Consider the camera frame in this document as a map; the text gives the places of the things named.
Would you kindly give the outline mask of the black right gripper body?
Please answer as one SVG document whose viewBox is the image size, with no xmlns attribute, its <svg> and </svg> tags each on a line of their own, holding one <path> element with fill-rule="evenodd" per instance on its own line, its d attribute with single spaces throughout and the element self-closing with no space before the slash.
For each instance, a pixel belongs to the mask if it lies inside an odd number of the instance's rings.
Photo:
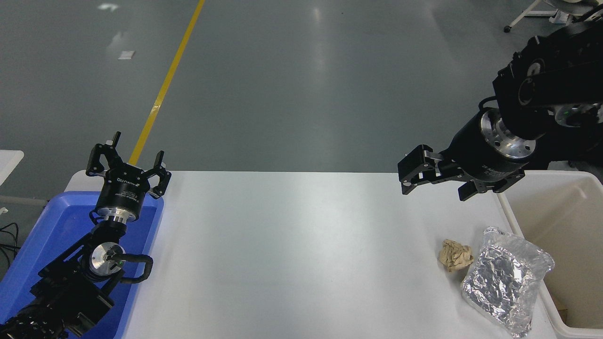
<svg viewBox="0 0 603 339">
<path fill-rule="evenodd" d="M 501 193 L 524 178 L 529 140 L 511 132 L 499 109 L 481 109 L 454 136 L 446 152 L 463 170 L 465 182 L 493 183 L 491 191 Z"/>
</svg>

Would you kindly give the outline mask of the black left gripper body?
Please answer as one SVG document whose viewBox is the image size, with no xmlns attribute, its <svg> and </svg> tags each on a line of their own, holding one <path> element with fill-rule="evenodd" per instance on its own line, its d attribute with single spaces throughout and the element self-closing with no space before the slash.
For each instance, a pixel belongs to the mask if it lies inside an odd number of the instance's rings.
<svg viewBox="0 0 603 339">
<path fill-rule="evenodd" d="M 144 172 L 131 165 L 109 169 L 104 174 L 104 184 L 95 213 L 105 217 L 112 211 L 122 210 L 127 212 L 127 218 L 138 218 L 149 190 L 148 178 Z"/>
</svg>

